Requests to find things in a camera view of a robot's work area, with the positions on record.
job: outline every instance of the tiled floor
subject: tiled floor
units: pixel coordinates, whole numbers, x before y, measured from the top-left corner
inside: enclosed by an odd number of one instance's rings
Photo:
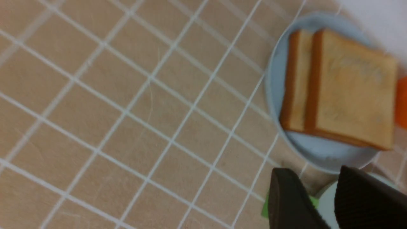
[[[1,0],[0,227],[268,228],[278,137],[263,74],[323,0]],[[405,149],[367,170],[407,184]]]

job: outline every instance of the white plate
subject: white plate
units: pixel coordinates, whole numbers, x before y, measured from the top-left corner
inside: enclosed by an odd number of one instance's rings
[[[309,14],[294,21],[278,40],[266,71],[265,89],[271,117],[277,125],[279,134],[289,143],[292,150],[314,167],[328,173],[338,174],[341,165],[363,168],[372,161],[378,150],[355,147],[306,134],[284,131],[278,120],[284,98],[288,38],[292,32],[298,29],[315,32],[322,28],[329,28],[372,47],[369,39],[347,19],[321,12]]]

